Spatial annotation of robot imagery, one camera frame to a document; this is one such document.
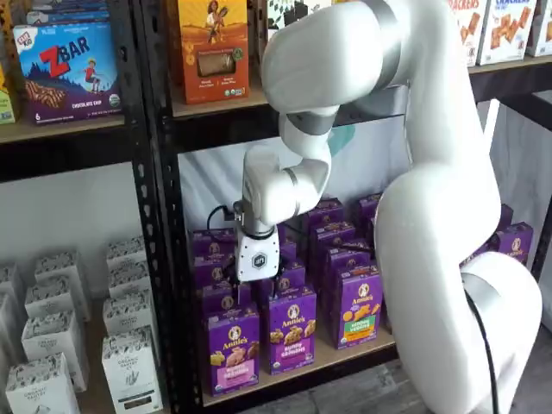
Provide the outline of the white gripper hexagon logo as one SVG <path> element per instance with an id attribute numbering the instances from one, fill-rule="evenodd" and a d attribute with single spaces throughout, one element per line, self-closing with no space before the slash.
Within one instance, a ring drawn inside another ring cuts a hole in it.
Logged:
<path id="1" fill-rule="evenodd" d="M 235 262 L 223 268 L 223 276 L 233 288 L 241 283 L 270 279 L 268 297 L 287 289 L 283 274 L 286 258 L 280 258 L 279 233 L 276 227 L 264 235 L 248 235 L 237 230 Z"/>

